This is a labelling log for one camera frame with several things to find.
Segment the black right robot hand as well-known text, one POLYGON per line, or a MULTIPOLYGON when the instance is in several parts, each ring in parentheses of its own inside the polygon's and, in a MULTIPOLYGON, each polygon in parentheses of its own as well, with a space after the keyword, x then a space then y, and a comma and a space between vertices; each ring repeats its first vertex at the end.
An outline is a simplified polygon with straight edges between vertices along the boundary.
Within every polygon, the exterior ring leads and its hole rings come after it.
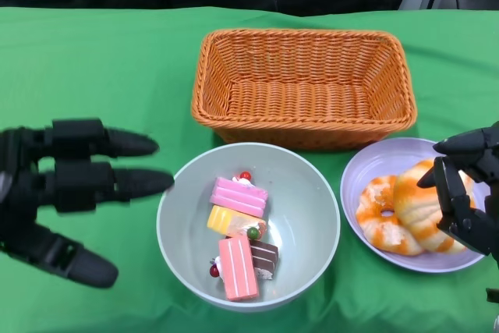
POLYGON ((417 186, 437 189, 442 212, 437 227, 467 248, 497 260, 498 124, 448 137, 434 144, 434 150, 441 156, 417 186), (490 187, 484 211, 472 207, 460 172, 490 187))

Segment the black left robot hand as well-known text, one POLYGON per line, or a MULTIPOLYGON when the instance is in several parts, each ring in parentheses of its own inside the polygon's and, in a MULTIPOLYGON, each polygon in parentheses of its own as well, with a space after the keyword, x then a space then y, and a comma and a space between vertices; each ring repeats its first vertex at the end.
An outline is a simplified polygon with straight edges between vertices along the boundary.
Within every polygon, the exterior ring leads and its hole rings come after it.
POLYGON ((82 243, 37 223, 37 211, 94 211, 98 204, 129 203, 162 194, 175 180, 143 168, 113 168, 95 155, 139 157, 157 152, 150 137, 107 128, 100 119, 54 121, 50 127, 1 132, 1 251, 82 285, 109 289, 119 275, 107 259, 82 243))

